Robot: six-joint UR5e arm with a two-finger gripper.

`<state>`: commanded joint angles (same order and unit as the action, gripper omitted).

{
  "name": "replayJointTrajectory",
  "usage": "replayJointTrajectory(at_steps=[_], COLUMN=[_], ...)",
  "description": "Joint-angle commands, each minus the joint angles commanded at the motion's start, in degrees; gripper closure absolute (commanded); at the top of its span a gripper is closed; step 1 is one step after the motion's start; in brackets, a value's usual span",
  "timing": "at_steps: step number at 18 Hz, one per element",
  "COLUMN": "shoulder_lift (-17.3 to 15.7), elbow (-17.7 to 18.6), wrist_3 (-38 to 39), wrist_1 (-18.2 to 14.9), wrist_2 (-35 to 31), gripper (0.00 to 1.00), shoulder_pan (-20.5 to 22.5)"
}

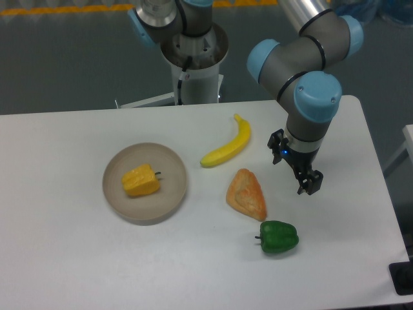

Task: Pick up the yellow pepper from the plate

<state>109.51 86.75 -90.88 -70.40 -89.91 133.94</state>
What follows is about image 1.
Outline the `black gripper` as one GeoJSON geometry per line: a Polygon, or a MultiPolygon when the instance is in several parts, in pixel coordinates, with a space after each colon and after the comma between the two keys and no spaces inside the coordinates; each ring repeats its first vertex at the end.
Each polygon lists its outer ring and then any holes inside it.
{"type": "Polygon", "coordinates": [[[273,164],[284,159],[293,169],[299,182],[298,194],[307,193],[312,195],[321,188],[323,174],[312,169],[312,162],[319,152],[319,148],[312,152],[298,152],[288,145],[283,129],[273,132],[268,140],[267,147],[272,151],[273,164]]]}

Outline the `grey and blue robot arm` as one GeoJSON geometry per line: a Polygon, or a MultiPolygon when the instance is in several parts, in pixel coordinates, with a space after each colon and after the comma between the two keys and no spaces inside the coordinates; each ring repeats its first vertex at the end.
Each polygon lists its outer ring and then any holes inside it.
{"type": "MultiPolygon", "coordinates": [[[[219,66],[228,52],[225,31],[212,20],[211,1],[138,1],[128,17],[141,42],[159,45],[171,68],[176,105],[215,103],[219,66]]],[[[338,16],[324,1],[281,1],[298,32],[282,45],[273,39],[258,43],[247,69],[285,110],[285,128],[268,141],[274,163],[287,162],[299,192],[314,194],[323,175],[312,168],[342,96],[339,81],[327,66],[357,52],[362,26],[351,16],[338,16]]]]}

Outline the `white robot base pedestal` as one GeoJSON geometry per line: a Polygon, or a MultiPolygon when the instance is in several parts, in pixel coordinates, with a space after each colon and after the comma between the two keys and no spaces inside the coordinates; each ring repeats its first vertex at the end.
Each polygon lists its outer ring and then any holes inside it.
{"type": "Polygon", "coordinates": [[[228,53],[228,37],[216,23],[199,37],[178,34],[160,45],[170,65],[173,91],[120,105],[119,108],[217,103],[223,75],[220,64],[228,53]]]}

